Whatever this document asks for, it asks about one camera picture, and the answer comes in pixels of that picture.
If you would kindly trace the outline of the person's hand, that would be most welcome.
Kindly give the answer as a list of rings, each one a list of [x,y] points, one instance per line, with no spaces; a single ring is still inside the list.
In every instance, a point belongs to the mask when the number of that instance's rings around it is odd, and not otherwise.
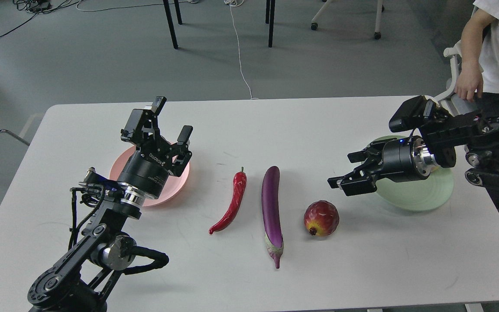
[[[462,70],[455,85],[455,94],[469,102],[483,97],[483,75],[479,69]]]

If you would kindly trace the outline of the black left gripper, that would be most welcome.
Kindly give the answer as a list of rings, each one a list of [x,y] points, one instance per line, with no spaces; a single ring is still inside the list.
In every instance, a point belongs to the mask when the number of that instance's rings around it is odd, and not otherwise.
[[[167,98],[157,96],[151,105],[133,109],[120,131],[123,142],[135,146],[135,152],[122,169],[117,181],[158,198],[170,176],[180,177],[192,157],[189,138],[192,126],[183,126],[177,142],[170,143],[160,134],[158,116]]]

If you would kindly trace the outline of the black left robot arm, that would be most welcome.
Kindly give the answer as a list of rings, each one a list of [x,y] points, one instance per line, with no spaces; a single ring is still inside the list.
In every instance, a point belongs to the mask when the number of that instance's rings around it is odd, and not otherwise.
[[[121,140],[135,148],[116,180],[89,168],[78,188],[71,188],[92,207],[81,222],[73,222],[67,253],[41,274],[27,299],[32,312],[104,312],[107,298],[122,275],[163,268],[168,256],[138,246],[123,231],[129,218],[139,219],[147,199],[158,199],[171,176],[179,177],[192,156],[188,146],[192,126],[183,126],[175,143],[161,136],[158,116],[166,103],[133,109],[121,130]]]

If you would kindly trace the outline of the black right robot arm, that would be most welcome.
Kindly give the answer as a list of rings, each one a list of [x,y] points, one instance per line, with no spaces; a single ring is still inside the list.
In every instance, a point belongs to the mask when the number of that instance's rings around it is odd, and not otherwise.
[[[374,193],[377,181],[411,182],[427,179],[434,168],[456,165],[457,146],[466,147],[471,166],[466,180],[474,186],[499,190],[499,116],[475,111],[451,115],[424,96],[404,101],[389,121],[392,132],[410,131],[404,138],[375,140],[366,148],[349,153],[358,166],[343,176],[327,180],[347,196]]]

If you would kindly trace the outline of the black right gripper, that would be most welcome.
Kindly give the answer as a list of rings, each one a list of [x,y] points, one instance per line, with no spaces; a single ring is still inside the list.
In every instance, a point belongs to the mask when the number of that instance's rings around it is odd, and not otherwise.
[[[421,137],[390,137],[371,142],[366,148],[348,154],[351,163],[361,163],[362,171],[327,179],[331,189],[343,190],[348,197],[375,193],[376,182],[424,180],[432,172],[432,155]]]

